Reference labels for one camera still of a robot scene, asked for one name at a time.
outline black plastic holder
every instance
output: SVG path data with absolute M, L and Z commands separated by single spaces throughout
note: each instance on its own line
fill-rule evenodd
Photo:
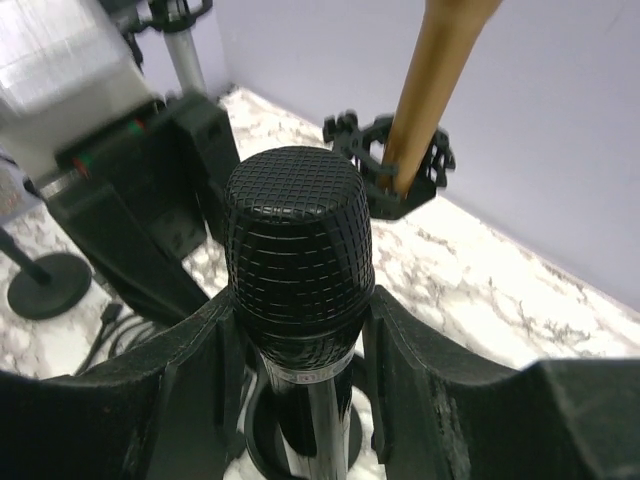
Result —
M 378 142 L 386 146 L 393 115 L 381 115 L 366 127 L 360 127 L 352 110 L 324 121 L 324 142 L 333 143 L 332 150 L 354 162 L 367 189 L 367 203 L 371 218 L 399 220 L 425 203 L 433 200 L 439 189 L 447 187 L 447 172 L 456 169 L 456 159 L 449 143 L 449 134 L 438 128 L 426 150 L 420 168 L 406 197 L 381 188 L 385 179 L 398 174 L 397 165 L 384 165 L 374 157 L 371 146 Z

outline black mount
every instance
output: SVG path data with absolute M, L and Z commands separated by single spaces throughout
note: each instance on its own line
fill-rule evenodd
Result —
M 161 33 L 179 33 L 192 28 L 198 19 L 213 8 L 213 0 L 202 0 L 198 8 L 192 9 L 187 0 L 177 0 L 179 15 L 173 15 L 169 10 L 167 0 L 153 0 L 149 2 L 151 18 L 136 20 L 128 25 L 126 33 L 142 33 L 152 28 Z
M 399 220 L 429 202 L 438 188 L 447 187 L 447 171 L 456 169 L 456 161 L 449 145 L 449 135 L 441 129 L 431 139 L 427 153 L 406 198 L 393 190 L 380 187 L 385 177 L 397 175 L 395 165 L 383 165 L 371 152 L 378 142 L 386 145 L 393 124 L 393 115 L 376 117 L 372 124 L 360 128 L 358 116 L 349 110 L 340 116 L 328 117 L 322 134 L 325 143 L 333 142 L 333 151 L 353 160 L 367 187 L 367 201 L 371 218 Z

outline microphone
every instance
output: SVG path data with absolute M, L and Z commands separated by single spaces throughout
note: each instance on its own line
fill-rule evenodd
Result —
M 350 362 L 375 284 L 362 178 L 329 150 L 277 148 L 236 167 L 225 201 L 234 315 L 268 371 L 289 469 L 344 480 Z

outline gold microphone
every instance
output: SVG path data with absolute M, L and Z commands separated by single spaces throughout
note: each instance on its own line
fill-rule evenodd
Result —
M 406 196 L 480 32 L 502 0 L 427 0 L 383 163 Z

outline silver pole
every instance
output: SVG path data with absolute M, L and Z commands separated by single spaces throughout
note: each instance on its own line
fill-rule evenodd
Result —
M 169 0 L 167 7 L 170 16 L 180 15 L 179 0 Z M 185 30 L 184 32 L 165 34 L 164 41 L 167 45 L 167 50 L 169 50 L 171 62 L 178 75 L 182 91 L 196 90 L 206 94 L 207 87 L 191 31 Z

